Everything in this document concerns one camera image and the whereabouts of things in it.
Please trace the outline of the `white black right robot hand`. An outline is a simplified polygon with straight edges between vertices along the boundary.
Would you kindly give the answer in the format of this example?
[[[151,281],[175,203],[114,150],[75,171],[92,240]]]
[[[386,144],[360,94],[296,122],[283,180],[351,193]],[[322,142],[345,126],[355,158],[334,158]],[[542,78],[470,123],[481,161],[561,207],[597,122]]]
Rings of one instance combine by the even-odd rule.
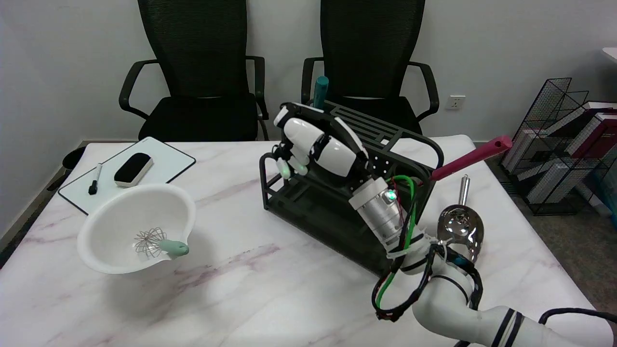
[[[352,190],[375,179],[363,143],[340,117],[287,102],[273,123],[282,130],[281,142],[271,151],[282,178],[306,176],[310,167],[316,166],[329,184]]]

